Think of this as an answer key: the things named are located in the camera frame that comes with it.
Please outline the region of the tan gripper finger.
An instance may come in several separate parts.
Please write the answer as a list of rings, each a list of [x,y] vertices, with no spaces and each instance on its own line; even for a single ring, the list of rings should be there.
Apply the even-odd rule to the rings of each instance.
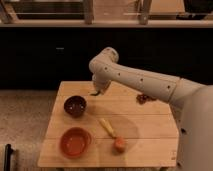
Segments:
[[[102,89],[98,89],[98,90],[96,91],[96,93],[95,93],[95,96],[98,96],[98,95],[102,94],[102,92],[103,92]]]

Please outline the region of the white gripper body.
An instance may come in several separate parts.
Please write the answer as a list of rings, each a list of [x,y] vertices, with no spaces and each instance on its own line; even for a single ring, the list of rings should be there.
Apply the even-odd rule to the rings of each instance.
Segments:
[[[105,92],[108,87],[111,84],[111,81],[102,77],[99,77],[98,75],[94,74],[92,76],[93,86],[95,90],[102,89],[103,92]]]

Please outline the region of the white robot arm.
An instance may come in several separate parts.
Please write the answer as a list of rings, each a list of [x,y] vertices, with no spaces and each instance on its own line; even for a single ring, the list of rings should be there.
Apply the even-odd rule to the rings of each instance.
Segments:
[[[174,107],[179,130],[174,171],[213,171],[213,85],[123,66],[118,60],[111,47],[90,60],[95,90],[104,93],[115,81]]]

